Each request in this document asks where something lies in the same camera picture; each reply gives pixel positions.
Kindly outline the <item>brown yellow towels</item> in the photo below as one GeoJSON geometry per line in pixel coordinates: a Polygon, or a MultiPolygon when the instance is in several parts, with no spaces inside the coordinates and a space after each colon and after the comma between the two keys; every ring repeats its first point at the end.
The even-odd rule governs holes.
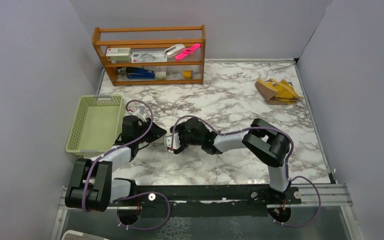
{"type": "Polygon", "coordinates": [[[303,97],[296,92],[291,82],[274,78],[263,80],[258,78],[255,87],[269,105],[294,105],[303,97]]]}

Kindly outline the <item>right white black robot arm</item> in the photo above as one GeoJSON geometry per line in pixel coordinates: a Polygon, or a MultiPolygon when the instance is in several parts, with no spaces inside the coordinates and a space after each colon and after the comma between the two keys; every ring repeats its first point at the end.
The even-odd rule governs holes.
{"type": "Polygon", "coordinates": [[[291,137],[261,118],[253,120],[249,127],[219,132],[205,120],[186,115],[179,118],[163,138],[164,146],[174,154],[180,154],[189,146],[199,146],[209,155],[221,155],[231,150],[248,149],[269,172],[269,199],[280,204],[289,196],[291,185],[287,162],[294,150],[291,137]]]}

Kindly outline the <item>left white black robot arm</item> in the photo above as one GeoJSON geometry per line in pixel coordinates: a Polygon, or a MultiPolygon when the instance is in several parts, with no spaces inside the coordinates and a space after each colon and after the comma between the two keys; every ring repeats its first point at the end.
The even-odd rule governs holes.
{"type": "Polygon", "coordinates": [[[130,163],[141,150],[141,144],[148,146],[166,133],[151,117],[125,116],[121,133],[110,150],[97,157],[75,161],[65,194],[65,206],[85,212],[103,212],[117,197],[124,205],[135,203],[134,180],[120,178],[119,183],[113,184],[113,169],[130,163]]]}

